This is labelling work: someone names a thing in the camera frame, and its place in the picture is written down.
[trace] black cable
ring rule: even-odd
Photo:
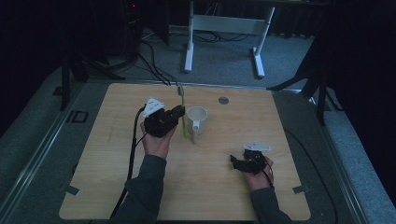
[[[177,85],[177,80],[174,76],[170,75],[169,73],[163,71],[161,68],[159,68],[157,66],[157,64],[155,63],[155,53],[154,53],[154,47],[152,47],[149,43],[147,43],[146,41],[142,41],[143,44],[149,46],[150,51],[151,51],[151,56],[152,56],[152,63],[148,63],[147,60],[145,61],[145,63],[150,67],[150,71],[151,73],[155,73],[158,76],[161,76],[162,78],[166,79],[168,81],[168,85],[171,86],[171,83],[169,82],[169,80],[165,77],[170,77]]]
[[[215,14],[215,12],[216,12],[216,8],[218,7],[218,3],[212,3],[212,5],[210,6],[210,8],[207,9],[205,15],[209,14],[209,11],[210,11],[210,9],[212,9],[212,7],[215,7],[215,8],[213,9],[213,13],[212,13],[212,16],[213,16],[213,15]]]
[[[213,39],[207,39],[198,35],[194,35],[193,37],[196,39],[200,39],[204,42],[208,43],[218,43],[218,42],[229,42],[229,41],[243,41],[249,37],[249,35],[245,35],[245,37],[238,39],[240,36],[243,36],[244,34],[237,35],[236,37],[233,38],[224,38],[221,36],[221,34],[213,32],[213,31],[197,31],[197,34],[208,34],[208,35],[213,35]]]
[[[134,137],[132,139],[131,154],[129,156],[129,168],[128,168],[127,180],[132,178],[132,173],[133,173],[133,169],[134,169],[134,153],[136,152],[136,147],[138,144],[138,143],[136,143],[137,121],[139,120],[140,113],[142,113],[145,110],[145,107],[146,106],[143,106],[142,108],[140,108],[139,111],[137,111],[136,117],[134,118]],[[124,188],[122,190],[122,194],[121,194],[119,200],[117,201],[117,204],[114,207],[114,210],[111,213],[110,217],[114,217],[116,215],[117,211],[119,210],[119,208],[123,202],[123,199],[125,198],[126,193],[127,193],[127,190],[126,190],[126,188]]]
[[[143,136],[139,139],[139,141],[137,141],[136,145],[139,145],[139,143],[142,141],[142,139],[148,135],[149,132],[145,132],[145,134],[143,134]]]
[[[169,80],[167,78],[165,78],[165,80],[168,82],[166,83],[162,78],[160,78],[151,68],[149,62],[145,59],[145,57],[143,57],[143,55],[141,53],[138,53],[139,57],[145,62],[145,64],[148,66],[149,70],[151,71],[151,73],[158,78],[163,84],[165,84],[165,86],[168,86]]]
[[[163,77],[164,79],[166,79],[168,81],[169,86],[171,85],[171,83],[169,82],[169,80],[163,76],[163,74],[158,70],[157,65],[155,64],[155,53],[154,53],[154,48],[146,41],[142,40],[142,43],[149,46],[150,50],[151,50],[151,58],[152,58],[152,66],[154,67],[155,71],[157,72],[157,74],[161,77]]]
[[[314,163],[314,161],[312,160],[311,156],[309,155],[308,151],[307,151],[306,148],[304,147],[303,143],[297,138],[297,136],[294,135],[291,131],[289,131],[289,130],[287,130],[287,129],[285,129],[285,128],[284,128],[283,130],[285,130],[285,133],[290,134],[290,135],[297,141],[297,143],[298,143],[298,144],[301,146],[301,148],[303,149],[303,151],[304,151],[306,157],[311,161],[312,165],[314,166],[314,169],[315,169],[315,171],[316,171],[317,174],[318,174],[318,177],[319,177],[319,179],[320,179],[320,182],[322,183],[323,188],[325,189],[325,191],[326,191],[326,193],[327,193],[327,196],[329,197],[330,202],[332,203],[332,210],[334,211],[334,219],[335,219],[334,223],[338,223],[338,212],[337,212],[337,209],[336,209],[336,207],[335,207],[334,199],[332,198],[332,195],[330,194],[329,189],[327,188],[326,184],[324,183],[323,177],[321,176],[321,174],[320,174],[320,172],[319,172],[319,170],[318,170],[318,167],[315,165],[315,163]]]
[[[271,181],[271,178],[268,176],[268,174],[265,173],[264,169],[262,169],[262,168],[260,167],[259,163],[258,163],[256,160],[254,160],[253,158],[251,158],[251,159],[254,161],[254,163],[256,163],[256,165],[260,168],[260,170],[262,171],[262,173],[265,175],[265,177],[266,177],[267,180],[268,180],[268,183],[270,183],[270,187],[273,188],[273,187],[274,187],[274,182]],[[273,179],[274,179],[274,174],[272,173],[272,167],[270,166],[270,164],[268,164],[267,160],[265,160],[265,164],[267,164],[267,166],[270,167],[271,175],[272,175],[272,177],[273,177]]]

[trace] wooden table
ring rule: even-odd
[[[243,159],[243,145],[254,141],[272,148],[264,155],[275,162],[275,187],[281,210],[294,220],[309,219],[304,194],[292,190],[301,183],[271,92],[216,87],[184,87],[184,90],[187,108],[201,105],[207,109],[207,126],[194,145],[183,137],[178,125],[167,158],[159,220],[256,219],[248,186],[230,162],[230,155]],[[176,87],[109,86],[70,184],[80,189],[80,193],[65,195],[61,218],[110,217],[127,176],[134,117],[150,96],[164,102],[165,109],[181,104]],[[229,103],[220,104],[220,97],[227,97]],[[142,133],[140,128],[137,130],[139,139]],[[139,144],[134,176],[143,156]]]

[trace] metal stand leg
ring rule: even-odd
[[[260,53],[262,52],[262,45],[264,44],[265,37],[267,36],[268,29],[269,29],[270,24],[271,24],[271,19],[272,19],[273,15],[274,15],[274,11],[275,11],[275,8],[271,7],[270,8],[270,12],[269,12],[267,18],[265,19],[265,26],[264,26],[264,29],[262,31],[262,37],[260,38],[259,45],[258,45],[257,48],[253,48],[254,62],[256,64],[257,75],[259,77],[265,77],[264,68],[263,68],[263,65],[262,65],[262,57],[260,56]]]
[[[189,73],[192,69],[192,54],[194,53],[194,43],[192,43],[192,35],[194,32],[194,2],[190,2],[190,18],[189,18],[189,45],[187,46],[186,63],[184,71]]]

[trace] human hand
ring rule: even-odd
[[[159,137],[152,136],[149,133],[146,134],[144,122],[141,122],[140,128],[142,129],[143,134],[146,134],[142,139],[143,147],[145,149],[146,154],[158,156],[158,157],[166,159],[166,156],[168,155],[168,151],[169,151],[169,144],[170,144],[172,135],[174,134],[174,132],[176,130],[176,127],[177,126],[175,126],[166,135],[159,138]]]
[[[264,168],[264,172],[268,175],[270,180],[268,180],[267,176],[265,176],[265,174],[263,172],[259,172],[256,175],[254,175],[252,173],[242,172],[251,192],[256,189],[271,188],[271,185],[274,182],[274,177],[273,177],[272,171],[271,171],[271,167],[273,166],[274,162],[271,161],[266,156],[264,156],[264,158],[267,161],[267,165]]]

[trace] metal frame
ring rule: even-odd
[[[260,41],[257,48],[253,48],[253,59],[256,64],[257,75],[265,77],[264,67],[262,64],[262,46],[267,36],[271,19],[274,15],[275,8],[270,7],[269,13],[265,20],[253,20],[220,16],[194,15],[194,2],[190,1],[190,18],[189,18],[189,44],[187,46],[186,62],[184,71],[192,71],[192,54],[194,52],[194,43],[192,35],[194,30],[216,31],[225,33],[237,33],[245,35],[259,35]]]
[[[83,88],[83,84],[78,83],[74,91],[72,92],[71,101],[64,111],[61,111],[60,114],[56,117],[55,121],[53,121],[46,135],[42,139],[40,145],[35,150],[33,156],[27,162],[11,190],[2,201],[0,206],[0,223],[7,223],[11,218],[15,208],[18,206],[21,198],[23,197],[25,191],[29,188],[30,183],[35,178],[35,174],[40,168],[41,163],[47,157],[48,152],[52,146],[52,143],[55,141],[58,136],[59,131],[62,129],[64,122],[67,120],[68,115],[70,114],[71,108],[78,98],[79,93]]]

